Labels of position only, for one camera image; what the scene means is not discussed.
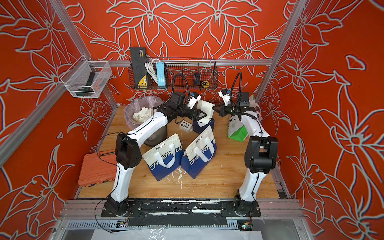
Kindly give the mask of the small navy paper bag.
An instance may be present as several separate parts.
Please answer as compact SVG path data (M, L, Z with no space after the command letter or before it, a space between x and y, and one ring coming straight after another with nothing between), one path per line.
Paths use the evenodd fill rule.
M199 100L197 104L197 108L206 114L204 118L199 121L193 121L193 131L195 133L200 134L203 132L208 126L214 129L215 120L213 119L214 110L213 107L215 104L209 103L207 101Z

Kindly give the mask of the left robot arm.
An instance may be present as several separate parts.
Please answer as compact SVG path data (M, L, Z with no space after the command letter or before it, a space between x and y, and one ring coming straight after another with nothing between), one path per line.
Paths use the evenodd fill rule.
M207 116L195 104L200 95L191 93L188 81L182 74L172 78L172 94L156 112L139 127L128 133L118 133L116 141L117 173L112 192L106 197L101 217L126 217L129 213L129 185L135 167L142 160L140 147L160 128L167 126L178 117L199 121Z

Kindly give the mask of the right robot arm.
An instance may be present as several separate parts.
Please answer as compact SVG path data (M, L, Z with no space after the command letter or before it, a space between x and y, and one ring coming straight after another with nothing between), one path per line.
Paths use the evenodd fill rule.
M261 216L257 193L263 179L276 167L279 141L270 136L259 120L260 113L249 102L249 93L242 91L242 76L239 72L230 90L219 95L223 103L212 109L220 117L237 117L247 130L249 141L244 155L247 173L232 203L222 204L225 217Z

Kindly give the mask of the green and white tote bag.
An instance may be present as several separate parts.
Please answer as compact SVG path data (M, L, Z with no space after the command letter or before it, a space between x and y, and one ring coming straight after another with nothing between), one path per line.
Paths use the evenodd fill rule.
M250 106L256 109L258 120L262 120L262 116L260 113L260 106L256 103L255 95L251 94L249 96ZM230 116L229 119L229 127L228 127L228 138L243 142L248 136L248 132L244 126L244 124L239 120L239 116Z

